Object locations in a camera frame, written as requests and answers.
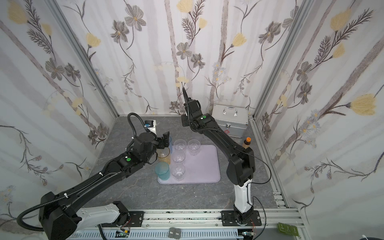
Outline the lilac plastic tray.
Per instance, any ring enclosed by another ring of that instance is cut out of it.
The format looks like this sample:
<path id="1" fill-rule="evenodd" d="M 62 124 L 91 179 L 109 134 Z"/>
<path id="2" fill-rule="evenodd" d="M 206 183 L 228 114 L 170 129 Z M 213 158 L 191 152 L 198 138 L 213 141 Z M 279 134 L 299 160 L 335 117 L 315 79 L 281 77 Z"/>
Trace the lilac plastic tray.
<path id="1" fill-rule="evenodd" d="M 185 177 L 181 181 L 176 181 L 172 173 L 170 178 L 162 181 L 158 178 L 158 182 L 162 185 L 179 185 L 179 184 L 213 184 L 218 183 L 221 179 L 217 148 L 213 145 L 201 145 L 200 152 L 197 156 L 192 156 L 189 151 L 185 151 L 186 158 L 181 163 L 186 168 Z"/>

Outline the clear faceted glass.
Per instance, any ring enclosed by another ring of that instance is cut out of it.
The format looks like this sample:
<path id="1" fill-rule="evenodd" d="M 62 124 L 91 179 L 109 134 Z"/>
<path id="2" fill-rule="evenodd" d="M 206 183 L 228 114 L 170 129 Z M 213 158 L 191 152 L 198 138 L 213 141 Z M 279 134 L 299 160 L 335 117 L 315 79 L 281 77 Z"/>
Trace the clear faceted glass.
<path id="1" fill-rule="evenodd" d="M 181 163 L 185 160 L 186 154 L 184 150 L 174 150 L 172 153 L 172 160 L 175 163 Z"/>
<path id="2" fill-rule="evenodd" d="M 173 164 L 171 166 L 171 173 L 176 181 L 181 181 L 185 177 L 186 168 L 183 164 Z"/>
<path id="3" fill-rule="evenodd" d="M 187 142 L 185 140 L 176 140 L 173 145 L 175 151 L 184 151 L 186 147 Z"/>

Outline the clear tall tumbler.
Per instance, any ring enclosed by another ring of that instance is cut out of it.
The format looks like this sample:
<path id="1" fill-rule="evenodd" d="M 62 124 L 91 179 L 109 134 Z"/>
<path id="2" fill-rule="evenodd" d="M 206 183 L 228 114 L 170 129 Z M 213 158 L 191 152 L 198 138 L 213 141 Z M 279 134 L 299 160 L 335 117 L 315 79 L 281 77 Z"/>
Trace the clear tall tumbler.
<path id="1" fill-rule="evenodd" d="M 190 140 L 188 142 L 188 149 L 192 156 L 197 156 L 200 152 L 201 143 L 198 140 Z"/>

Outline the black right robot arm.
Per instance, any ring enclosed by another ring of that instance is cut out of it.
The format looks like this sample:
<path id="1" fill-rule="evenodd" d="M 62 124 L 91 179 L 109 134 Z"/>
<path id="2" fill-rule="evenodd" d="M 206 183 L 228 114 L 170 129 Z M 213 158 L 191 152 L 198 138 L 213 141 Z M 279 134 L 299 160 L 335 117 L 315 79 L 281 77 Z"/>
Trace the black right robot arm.
<path id="1" fill-rule="evenodd" d="M 203 114 L 199 101 L 186 97 L 184 107 L 186 113 L 182 115 L 183 126 L 208 137 L 227 156 L 226 173 L 235 189 L 235 220 L 239 225 L 245 225 L 254 212 L 250 196 L 251 185 L 256 184 L 253 182 L 255 160 L 262 160 L 254 156 L 251 148 L 245 149 L 229 137 L 210 114 Z"/>

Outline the blue frosted plastic tumbler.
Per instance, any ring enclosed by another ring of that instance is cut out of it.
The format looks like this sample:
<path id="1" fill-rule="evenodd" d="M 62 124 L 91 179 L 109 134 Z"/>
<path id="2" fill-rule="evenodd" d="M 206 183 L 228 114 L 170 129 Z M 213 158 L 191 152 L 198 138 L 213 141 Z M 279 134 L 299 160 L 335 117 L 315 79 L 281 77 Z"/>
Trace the blue frosted plastic tumbler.
<path id="1" fill-rule="evenodd" d="M 170 150 L 170 154 L 172 153 L 172 137 L 169 136 L 169 146 L 168 146 L 169 150 Z"/>

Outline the teal dotted plastic tumbler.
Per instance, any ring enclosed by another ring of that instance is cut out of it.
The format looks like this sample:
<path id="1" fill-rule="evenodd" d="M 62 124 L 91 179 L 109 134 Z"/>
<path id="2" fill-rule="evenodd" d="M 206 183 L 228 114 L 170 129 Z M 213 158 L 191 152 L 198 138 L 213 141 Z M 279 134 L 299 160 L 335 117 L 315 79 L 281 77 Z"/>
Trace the teal dotted plastic tumbler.
<path id="1" fill-rule="evenodd" d="M 170 178 L 170 166 L 168 163 L 159 162 L 155 166 L 155 173 L 162 181 L 166 181 Z"/>

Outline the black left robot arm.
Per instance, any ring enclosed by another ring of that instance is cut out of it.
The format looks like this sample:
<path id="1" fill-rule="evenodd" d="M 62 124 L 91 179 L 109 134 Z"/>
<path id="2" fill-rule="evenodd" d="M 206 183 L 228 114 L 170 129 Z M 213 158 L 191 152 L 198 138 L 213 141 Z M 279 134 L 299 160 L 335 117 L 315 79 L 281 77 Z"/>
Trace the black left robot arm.
<path id="1" fill-rule="evenodd" d="M 30 231 L 45 232 L 50 240 L 67 239 L 85 221 L 78 211 L 107 188 L 142 169 L 158 149 L 169 147 L 169 137 L 169 132 L 162 137 L 153 132 L 141 133 L 99 173 L 57 195 L 52 192 L 44 195 L 39 205 L 19 214 L 17 224 Z"/>

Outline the yellow plastic tumbler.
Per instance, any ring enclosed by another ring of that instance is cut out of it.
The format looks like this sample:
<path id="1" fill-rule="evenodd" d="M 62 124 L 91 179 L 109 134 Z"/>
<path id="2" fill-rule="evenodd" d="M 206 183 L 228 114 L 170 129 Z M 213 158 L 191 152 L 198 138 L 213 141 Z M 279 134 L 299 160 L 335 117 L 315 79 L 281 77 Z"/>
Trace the yellow plastic tumbler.
<path id="1" fill-rule="evenodd" d="M 159 162 L 171 164 L 171 150 L 170 148 L 157 149 L 158 160 Z"/>

